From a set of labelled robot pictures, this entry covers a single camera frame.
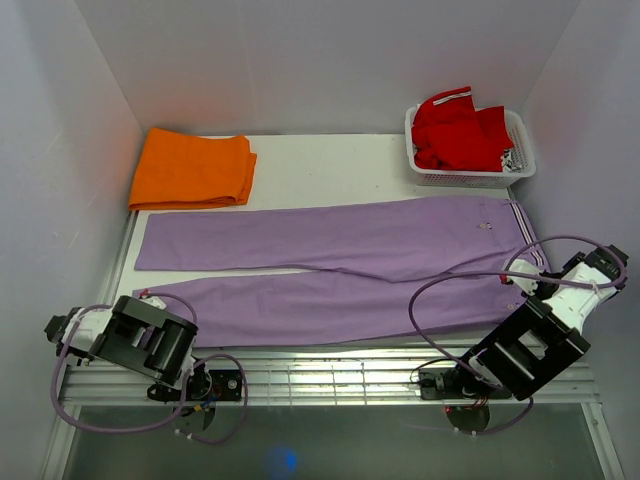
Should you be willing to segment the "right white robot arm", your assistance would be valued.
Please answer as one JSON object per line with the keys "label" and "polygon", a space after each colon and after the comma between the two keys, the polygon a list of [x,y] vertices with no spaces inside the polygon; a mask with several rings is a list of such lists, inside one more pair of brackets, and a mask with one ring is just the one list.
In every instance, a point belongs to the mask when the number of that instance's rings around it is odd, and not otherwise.
{"label": "right white robot arm", "polygon": [[517,260],[509,270],[539,275],[507,279],[524,303],[462,357],[451,375],[454,390],[474,397],[486,388],[497,398],[525,400],[581,359],[591,347],[587,317],[626,285],[628,256],[617,247],[579,252],[554,273]]}

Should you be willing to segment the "purple trousers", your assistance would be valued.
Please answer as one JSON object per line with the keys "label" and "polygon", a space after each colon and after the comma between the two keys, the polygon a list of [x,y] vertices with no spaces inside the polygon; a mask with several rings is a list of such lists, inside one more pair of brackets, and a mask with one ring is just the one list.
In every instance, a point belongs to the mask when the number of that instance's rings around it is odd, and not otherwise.
{"label": "purple trousers", "polygon": [[522,305],[495,276],[535,238],[515,201],[153,214],[135,267],[191,272],[161,290],[198,346],[308,346],[499,323]]}

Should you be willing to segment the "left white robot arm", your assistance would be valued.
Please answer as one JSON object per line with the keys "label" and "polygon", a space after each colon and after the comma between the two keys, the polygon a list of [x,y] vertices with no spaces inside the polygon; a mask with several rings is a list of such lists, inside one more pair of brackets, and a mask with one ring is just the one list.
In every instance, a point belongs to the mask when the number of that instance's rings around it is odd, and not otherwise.
{"label": "left white robot arm", "polygon": [[122,295],[112,306],[75,307],[53,316],[44,329],[56,346],[80,362],[108,362],[153,381],[151,399],[176,401],[180,390],[188,400],[208,397],[212,376],[192,354],[198,332],[197,314],[174,294],[143,292]]}

